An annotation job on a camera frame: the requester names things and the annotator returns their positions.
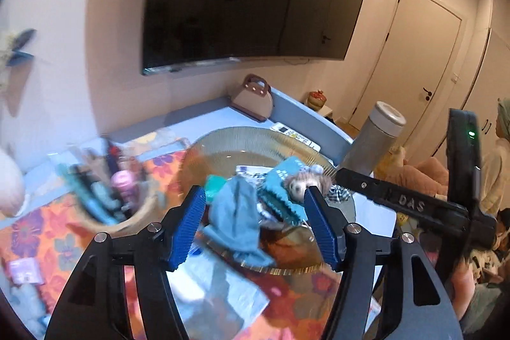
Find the grey plush doll toy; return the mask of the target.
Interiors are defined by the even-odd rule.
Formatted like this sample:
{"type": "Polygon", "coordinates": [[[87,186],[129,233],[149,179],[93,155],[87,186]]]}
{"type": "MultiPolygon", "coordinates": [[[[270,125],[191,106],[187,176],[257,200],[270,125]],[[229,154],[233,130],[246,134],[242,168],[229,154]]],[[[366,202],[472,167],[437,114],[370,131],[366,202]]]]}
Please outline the grey plush doll toy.
{"type": "Polygon", "coordinates": [[[352,194],[335,184],[320,165],[307,166],[295,156],[273,167],[258,188],[259,200],[278,219],[290,226],[307,221],[304,210],[306,190],[315,186],[328,205],[340,209],[346,219],[356,220],[352,194]]]}

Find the blue grey cloth garment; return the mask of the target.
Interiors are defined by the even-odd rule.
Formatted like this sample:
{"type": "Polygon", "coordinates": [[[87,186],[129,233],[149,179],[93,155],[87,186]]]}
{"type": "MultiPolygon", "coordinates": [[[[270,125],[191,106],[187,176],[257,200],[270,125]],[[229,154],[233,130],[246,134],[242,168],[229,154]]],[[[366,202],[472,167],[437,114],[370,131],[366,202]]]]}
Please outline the blue grey cloth garment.
{"type": "Polygon", "coordinates": [[[215,194],[203,233],[226,249],[235,262],[248,267],[273,267],[275,260],[260,248],[260,224],[256,189],[234,176],[215,194]]]}

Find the teal soft pouch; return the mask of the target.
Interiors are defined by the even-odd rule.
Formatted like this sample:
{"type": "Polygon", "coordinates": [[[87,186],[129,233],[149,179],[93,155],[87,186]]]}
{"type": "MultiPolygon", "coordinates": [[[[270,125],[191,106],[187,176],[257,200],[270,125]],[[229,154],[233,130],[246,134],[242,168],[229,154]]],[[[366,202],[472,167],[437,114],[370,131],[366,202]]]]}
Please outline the teal soft pouch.
{"type": "Polygon", "coordinates": [[[227,179],[218,175],[210,174],[207,177],[206,182],[204,184],[204,191],[206,196],[206,203],[208,205],[210,205],[211,202],[214,201],[216,195],[226,183],[227,179]]]}

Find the teal drawstring bag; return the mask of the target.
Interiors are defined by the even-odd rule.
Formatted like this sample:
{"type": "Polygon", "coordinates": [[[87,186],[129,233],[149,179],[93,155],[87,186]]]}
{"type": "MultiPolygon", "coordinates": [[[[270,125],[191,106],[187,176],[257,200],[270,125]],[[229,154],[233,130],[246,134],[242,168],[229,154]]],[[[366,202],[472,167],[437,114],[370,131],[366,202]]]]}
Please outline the teal drawstring bag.
{"type": "Polygon", "coordinates": [[[195,243],[187,260],[167,278],[191,339],[233,339],[269,304],[255,283],[195,243]]]}

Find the light blue plastic package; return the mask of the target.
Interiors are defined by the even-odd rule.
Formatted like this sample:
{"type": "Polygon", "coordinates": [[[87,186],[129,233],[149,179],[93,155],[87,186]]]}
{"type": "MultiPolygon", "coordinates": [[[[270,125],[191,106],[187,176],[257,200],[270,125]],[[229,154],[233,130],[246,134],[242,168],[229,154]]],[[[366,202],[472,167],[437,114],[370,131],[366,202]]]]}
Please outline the light blue plastic package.
{"type": "Polygon", "coordinates": [[[44,339],[47,331],[47,308],[38,289],[31,284],[13,286],[8,299],[28,331],[36,339],[44,339]]]}

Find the purple tissue packet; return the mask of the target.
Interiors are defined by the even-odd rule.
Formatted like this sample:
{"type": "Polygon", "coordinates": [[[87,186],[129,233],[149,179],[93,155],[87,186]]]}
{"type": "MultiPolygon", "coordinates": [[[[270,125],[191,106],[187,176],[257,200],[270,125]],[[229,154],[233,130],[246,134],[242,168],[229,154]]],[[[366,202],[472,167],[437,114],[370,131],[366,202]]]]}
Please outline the purple tissue packet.
{"type": "Polygon", "coordinates": [[[40,272],[37,259],[33,257],[22,258],[8,262],[11,279],[16,285],[34,284],[42,285],[44,279],[40,272]]]}

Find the floral orange purple mat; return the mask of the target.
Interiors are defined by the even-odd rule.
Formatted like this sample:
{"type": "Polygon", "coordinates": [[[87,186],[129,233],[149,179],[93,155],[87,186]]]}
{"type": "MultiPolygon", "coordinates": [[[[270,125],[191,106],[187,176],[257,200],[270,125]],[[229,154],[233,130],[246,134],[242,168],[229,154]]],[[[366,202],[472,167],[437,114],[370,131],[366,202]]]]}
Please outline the floral orange purple mat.
{"type": "MultiPolygon", "coordinates": [[[[37,259],[44,283],[34,285],[47,308],[44,339],[191,339],[179,315],[168,272],[187,260],[201,239],[208,204],[204,187],[183,192],[178,173],[186,151],[144,165],[157,182],[157,218],[134,234],[92,233],[79,226],[78,203],[66,193],[1,231],[1,291],[14,322],[36,339],[11,307],[16,285],[8,262],[37,259]]],[[[224,262],[268,297],[262,314],[233,339],[324,339],[340,286],[339,273],[273,275],[224,262]]]]}

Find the grey cylindrical flask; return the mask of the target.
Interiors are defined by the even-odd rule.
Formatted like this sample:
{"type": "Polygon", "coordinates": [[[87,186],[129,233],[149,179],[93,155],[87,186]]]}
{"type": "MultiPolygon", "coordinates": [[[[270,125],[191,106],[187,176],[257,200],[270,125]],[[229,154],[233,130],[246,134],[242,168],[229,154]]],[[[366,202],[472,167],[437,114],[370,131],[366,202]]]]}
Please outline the grey cylindrical flask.
{"type": "Polygon", "coordinates": [[[399,111],[377,101],[339,167],[369,176],[405,125],[406,119],[399,111]]]}

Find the white interior door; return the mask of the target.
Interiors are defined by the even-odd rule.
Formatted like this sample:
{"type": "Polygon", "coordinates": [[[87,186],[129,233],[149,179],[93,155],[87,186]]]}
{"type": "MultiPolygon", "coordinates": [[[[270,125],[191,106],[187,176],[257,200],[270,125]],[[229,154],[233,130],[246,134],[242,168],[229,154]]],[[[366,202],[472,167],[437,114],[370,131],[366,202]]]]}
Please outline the white interior door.
{"type": "Polygon", "coordinates": [[[349,122],[360,128],[377,101],[406,119],[403,146],[428,109],[454,53],[462,19],[433,0],[399,0],[374,72],[349,122]]]}

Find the cardboard pen holder box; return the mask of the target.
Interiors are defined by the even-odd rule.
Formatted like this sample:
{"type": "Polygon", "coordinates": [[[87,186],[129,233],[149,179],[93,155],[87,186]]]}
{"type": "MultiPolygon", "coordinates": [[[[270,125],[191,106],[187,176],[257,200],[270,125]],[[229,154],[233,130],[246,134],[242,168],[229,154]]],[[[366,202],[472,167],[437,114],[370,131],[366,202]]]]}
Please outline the cardboard pen holder box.
{"type": "Polygon", "coordinates": [[[136,143],[100,138],[102,149],[68,147],[72,161],[58,155],[55,172],[78,203],[79,226],[113,236],[134,234],[157,218],[158,185],[140,160],[136,143]]]}

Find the white ribbed vase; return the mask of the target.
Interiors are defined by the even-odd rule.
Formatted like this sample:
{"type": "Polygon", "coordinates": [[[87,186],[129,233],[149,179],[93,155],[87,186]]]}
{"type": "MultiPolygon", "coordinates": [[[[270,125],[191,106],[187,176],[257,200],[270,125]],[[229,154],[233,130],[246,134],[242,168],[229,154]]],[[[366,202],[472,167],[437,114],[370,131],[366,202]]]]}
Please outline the white ribbed vase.
{"type": "Polygon", "coordinates": [[[27,193],[23,173],[16,162],[0,151],[0,208],[5,217],[17,217],[26,207],[27,193]]]}

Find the woven round basket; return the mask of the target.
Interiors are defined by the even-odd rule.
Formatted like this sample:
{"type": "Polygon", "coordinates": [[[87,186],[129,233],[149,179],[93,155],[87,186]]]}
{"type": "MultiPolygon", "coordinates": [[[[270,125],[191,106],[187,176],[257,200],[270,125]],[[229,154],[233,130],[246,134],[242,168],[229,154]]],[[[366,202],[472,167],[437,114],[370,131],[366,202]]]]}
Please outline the woven round basket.
{"type": "Polygon", "coordinates": [[[335,168],[316,150],[274,130],[221,128],[193,143],[178,178],[183,192],[206,191],[200,239],[228,262],[258,273],[313,273],[323,266],[303,207],[316,185],[350,221],[353,195],[337,186],[335,168]]]}

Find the beige brown handbag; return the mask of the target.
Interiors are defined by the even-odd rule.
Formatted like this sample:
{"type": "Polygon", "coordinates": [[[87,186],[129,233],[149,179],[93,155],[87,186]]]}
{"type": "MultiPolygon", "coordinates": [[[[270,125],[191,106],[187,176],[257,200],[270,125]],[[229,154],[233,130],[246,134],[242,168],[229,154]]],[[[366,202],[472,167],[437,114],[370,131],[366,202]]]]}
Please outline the beige brown handbag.
{"type": "Polygon", "coordinates": [[[250,73],[231,96],[231,106],[264,122],[273,110],[272,88],[264,78],[250,73]]]}

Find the blue white artificial flowers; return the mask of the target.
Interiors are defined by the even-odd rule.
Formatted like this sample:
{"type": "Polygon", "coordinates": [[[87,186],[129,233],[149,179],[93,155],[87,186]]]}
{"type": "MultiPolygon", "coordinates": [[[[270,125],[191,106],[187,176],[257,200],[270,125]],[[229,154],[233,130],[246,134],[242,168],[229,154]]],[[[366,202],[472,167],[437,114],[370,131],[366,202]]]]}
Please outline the blue white artificial flowers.
{"type": "Polygon", "coordinates": [[[11,70],[15,66],[24,64],[34,58],[33,55],[23,49],[32,41],[37,31],[27,28],[21,32],[9,32],[1,30],[1,94],[5,94],[9,88],[11,70]]]}

